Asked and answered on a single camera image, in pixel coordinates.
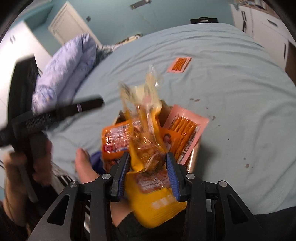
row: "pink cracker package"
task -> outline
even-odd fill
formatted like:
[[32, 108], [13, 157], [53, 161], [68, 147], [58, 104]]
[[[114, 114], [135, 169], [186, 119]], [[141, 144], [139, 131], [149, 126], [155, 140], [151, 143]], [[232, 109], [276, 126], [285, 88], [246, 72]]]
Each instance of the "pink cracker package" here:
[[173, 106], [163, 127], [181, 134], [178, 148], [173, 153], [177, 163], [186, 165], [208, 123], [209, 119], [205, 117], [178, 105]]
[[184, 70], [187, 68], [189, 62], [191, 61], [191, 57], [187, 58], [176, 58], [172, 65], [168, 68], [168, 72], [170, 73], [183, 73]]

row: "light blue bed sheet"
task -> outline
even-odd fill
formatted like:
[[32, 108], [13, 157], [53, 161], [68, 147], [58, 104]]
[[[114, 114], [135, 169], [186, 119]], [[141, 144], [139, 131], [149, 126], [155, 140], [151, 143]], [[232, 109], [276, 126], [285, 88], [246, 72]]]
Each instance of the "light blue bed sheet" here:
[[[167, 73], [176, 57], [192, 61], [182, 74]], [[222, 23], [166, 29], [111, 54], [75, 97], [101, 95], [105, 107], [49, 132], [56, 164], [74, 173], [78, 147], [99, 149], [102, 128], [122, 109], [118, 82], [142, 84], [149, 64], [164, 77], [161, 98], [210, 119], [197, 176], [226, 180], [254, 214], [296, 205], [296, 88], [258, 43]]]

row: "person's foot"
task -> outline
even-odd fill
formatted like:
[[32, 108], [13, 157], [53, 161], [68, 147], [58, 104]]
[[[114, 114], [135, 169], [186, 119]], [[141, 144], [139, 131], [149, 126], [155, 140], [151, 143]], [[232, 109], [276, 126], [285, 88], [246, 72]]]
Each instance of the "person's foot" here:
[[88, 153], [81, 148], [76, 151], [75, 168], [81, 183], [89, 183], [99, 177], [91, 167]]

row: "bare foot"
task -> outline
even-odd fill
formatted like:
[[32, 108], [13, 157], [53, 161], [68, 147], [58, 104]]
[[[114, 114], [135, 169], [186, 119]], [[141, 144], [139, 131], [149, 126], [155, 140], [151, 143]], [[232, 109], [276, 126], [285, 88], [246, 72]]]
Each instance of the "bare foot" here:
[[91, 167], [88, 153], [81, 148], [76, 151], [75, 168], [81, 183], [89, 183], [99, 177]]
[[[83, 149], [76, 151], [75, 168], [81, 183], [89, 183], [99, 177], [91, 167], [89, 155]], [[112, 222], [117, 227], [121, 221], [130, 213], [132, 209], [127, 200], [121, 199], [120, 202], [110, 202]]]

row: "door frame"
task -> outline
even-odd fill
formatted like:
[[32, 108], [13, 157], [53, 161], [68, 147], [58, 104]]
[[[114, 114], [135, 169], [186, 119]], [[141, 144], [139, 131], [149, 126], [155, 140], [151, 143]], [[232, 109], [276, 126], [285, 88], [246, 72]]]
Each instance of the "door frame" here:
[[78, 24], [89, 33], [89, 35], [94, 39], [96, 44], [101, 45], [101, 42], [97, 39], [97, 37], [94, 35], [94, 33], [91, 31], [89, 26], [86, 24], [86, 22], [83, 20], [83, 18], [78, 14], [78, 12], [75, 10], [75, 8], [67, 1], [61, 9], [58, 11], [56, 16], [54, 17], [53, 21], [50, 23], [48, 30], [52, 33], [52, 35], [57, 39], [57, 41], [64, 45], [63, 39], [59, 37], [58, 34], [55, 33], [54, 29], [57, 23], [59, 22], [60, 16], [64, 13], [64, 11], [70, 12], [70, 14], [74, 17], [74, 19], [78, 22]]

